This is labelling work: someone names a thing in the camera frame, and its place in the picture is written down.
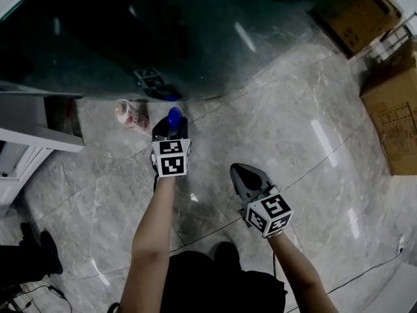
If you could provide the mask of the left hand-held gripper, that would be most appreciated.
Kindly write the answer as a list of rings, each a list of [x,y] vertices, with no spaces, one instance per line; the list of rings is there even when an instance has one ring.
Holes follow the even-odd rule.
[[[182,117],[179,140],[166,140],[169,134],[167,117],[163,117],[152,129],[153,161],[159,177],[184,176],[188,172],[191,155],[191,139],[188,137],[188,119]]]

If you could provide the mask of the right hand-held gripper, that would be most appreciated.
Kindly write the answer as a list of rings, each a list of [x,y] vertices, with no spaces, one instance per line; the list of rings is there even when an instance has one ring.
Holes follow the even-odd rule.
[[[268,175],[253,166],[233,163],[230,176],[238,196],[240,190],[265,190],[256,197],[242,202],[247,225],[259,230],[263,238],[270,238],[283,231],[290,223],[294,210],[273,186]]]

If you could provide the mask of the blue bottle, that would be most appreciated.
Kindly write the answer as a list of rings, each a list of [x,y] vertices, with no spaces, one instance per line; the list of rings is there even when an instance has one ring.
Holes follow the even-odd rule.
[[[178,134],[182,121],[182,113],[177,107],[172,107],[167,115],[168,137]]]

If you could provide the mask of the dark green white-rimmed bathtub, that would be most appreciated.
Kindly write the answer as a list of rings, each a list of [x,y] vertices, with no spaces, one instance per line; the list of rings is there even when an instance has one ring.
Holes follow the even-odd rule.
[[[319,0],[0,0],[0,95],[209,99],[338,53]]]

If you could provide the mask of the person's right forearm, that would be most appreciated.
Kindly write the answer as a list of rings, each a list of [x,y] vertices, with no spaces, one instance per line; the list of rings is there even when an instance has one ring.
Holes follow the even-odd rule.
[[[270,237],[268,243],[291,286],[300,313],[338,313],[318,272],[286,234]]]

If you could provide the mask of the person's left forearm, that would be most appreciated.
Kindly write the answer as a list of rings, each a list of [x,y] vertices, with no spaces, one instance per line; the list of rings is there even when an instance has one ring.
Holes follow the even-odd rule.
[[[132,241],[117,313],[159,313],[169,267],[175,178],[158,180]]]

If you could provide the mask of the pink spray can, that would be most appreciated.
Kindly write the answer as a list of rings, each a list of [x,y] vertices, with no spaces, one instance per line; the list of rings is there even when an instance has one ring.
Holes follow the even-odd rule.
[[[131,105],[129,101],[116,101],[114,112],[118,122],[120,122],[120,124],[124,125],[125,127],[140,134],[149,133],[149,119],[137,108]]]

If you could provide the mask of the person's black right shoe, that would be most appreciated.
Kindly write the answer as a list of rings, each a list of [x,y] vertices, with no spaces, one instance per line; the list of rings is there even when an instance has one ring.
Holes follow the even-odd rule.
[[[240,270],[240,256],[237,247],[231,242],[221,242],[214,253],[214,262],[225,269]]]

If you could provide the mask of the person's black clothing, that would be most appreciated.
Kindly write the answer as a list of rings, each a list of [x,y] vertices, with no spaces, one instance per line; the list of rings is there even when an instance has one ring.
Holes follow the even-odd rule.
[[[160,313],[284,313],[286,295],[268,273],[227,269],[185,251],[169,259]]]

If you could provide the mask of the white vanity cabinet with sink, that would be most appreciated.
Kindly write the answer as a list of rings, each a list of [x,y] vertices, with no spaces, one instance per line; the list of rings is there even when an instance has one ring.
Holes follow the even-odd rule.
[[[78,153],[83,138],[48,127],[46,97],[74,98],[0,80],[0,216],[20,190],[52,153]]]

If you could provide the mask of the long brown cardboard box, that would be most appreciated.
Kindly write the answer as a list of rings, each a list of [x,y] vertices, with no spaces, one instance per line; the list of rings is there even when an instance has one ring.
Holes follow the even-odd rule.
[[[375,67],[360,98],[391,175],[417,175],[417,36]]]

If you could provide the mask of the square brown cardboard box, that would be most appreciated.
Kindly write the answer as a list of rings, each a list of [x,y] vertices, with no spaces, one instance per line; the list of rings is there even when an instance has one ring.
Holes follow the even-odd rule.
[[[320,0],[309,15],[347,58],[383,37],[401,20],[394,0]]]

